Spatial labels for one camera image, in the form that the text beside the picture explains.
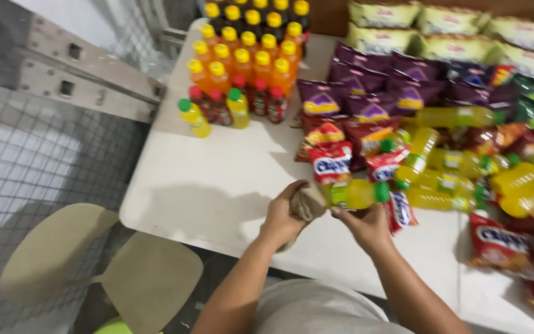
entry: person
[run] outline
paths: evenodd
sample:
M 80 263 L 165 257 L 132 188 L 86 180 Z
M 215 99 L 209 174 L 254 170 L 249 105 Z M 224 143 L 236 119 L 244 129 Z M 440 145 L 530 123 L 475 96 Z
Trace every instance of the person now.
M 471 334 L 397 251 L 381 204 L 362 219 L 338 207 L 331 212 L 372 258 L 400 325 L 343 286 L 292 279 L 263 290 L 273 255 L 305 227 L 289 215 L 289 199 L 305 182 L 290 184 L 270 202 L 259 236 L 205 304 L 191 333 Z

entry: brown cloth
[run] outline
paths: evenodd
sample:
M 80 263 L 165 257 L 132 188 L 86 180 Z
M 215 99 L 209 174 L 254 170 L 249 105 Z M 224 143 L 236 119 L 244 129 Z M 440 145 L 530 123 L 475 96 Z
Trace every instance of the brown cloth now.
M 290 216 L 306 223 L 302 229 L 318 217 L 322 217 L 327 211 L 327 201 L 320 192 L 320 187 L 313 181 L 308 181 L 296 189 L 290 198 Z M 279 247 L 278 253 L 290 249 L 295 243 L 290 241 Z

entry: beige chair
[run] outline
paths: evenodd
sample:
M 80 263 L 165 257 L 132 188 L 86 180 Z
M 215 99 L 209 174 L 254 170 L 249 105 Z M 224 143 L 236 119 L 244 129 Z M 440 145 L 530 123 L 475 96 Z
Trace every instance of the beige chair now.
M 93 204 L 58 210 L 12 254 L 0 292 L 11 301 L 32 303 L 71 284 L 100 282 L 132 332 L 158 333 L 189 298 L 203 271 L 199 257 L 179 242 L 136 232 L 102 275 L 67 281 L 86 247 L 117 221 L 115 212 Z

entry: floor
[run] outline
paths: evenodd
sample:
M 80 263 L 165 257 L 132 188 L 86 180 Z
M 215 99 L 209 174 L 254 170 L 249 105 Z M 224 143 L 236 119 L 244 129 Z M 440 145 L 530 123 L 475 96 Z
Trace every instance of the floor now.
M 123 244 L 135 233 L 135 231 L 124 227 L 122 224 L 115 224 L 108 235 L 108 240 L 104 246 L 100 263 L 95 271 L 96 275 L 104 272 L 113 256 L 119 251 Z M 189 300 L 185 302 L 180 311 L 164 328 L 164 334 L 188 334 L 201 308 L 210 298 L 216 287 L 230 272 L 236 264 L 237 259 L 202 248 L 187 246 L 193 250 L 204 263 L 204 271 L 197 283 L 197 286 L 191 293 Z M 301 276 L 284 272 L 278 269 L 270 269 L 268 273 L 268 284 L 279 279 L 299 278 Z M 386 300 L 381 298 L 367 296 L 380 306 L 389 317 L 390 321 L 396 319 Z M 100 284 L 90 285 L 82 304 L 74 326 L 70 331 L 71 334 L 93 333 L 100 326 L 118 315 L 110 300 L 107 298 Z M 504 334 L 495 330 L 470 325 L 474 334 Z

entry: hand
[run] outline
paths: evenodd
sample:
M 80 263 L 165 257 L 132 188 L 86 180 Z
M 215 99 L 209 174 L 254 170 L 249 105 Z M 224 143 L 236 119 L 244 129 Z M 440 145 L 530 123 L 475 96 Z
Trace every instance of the hand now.
M 350 229 L 358 245 L 368 255 L 372 256 L 394 247 L 390 238 L 386 212 L 382 204 L 372 205 L 362 219 L 354 217 L 349 211 L 337 206 L 331 208 L 331 213 L 333 217 L 342 221 Z
M 305 183 L 305 179 L 295 181 L 269 203 L 267 218 L 261 225 L 258 239 L 269 244 L 274 251 L 295 240 L 306 225 L 303 221 L 290 217 L 290 197 Z

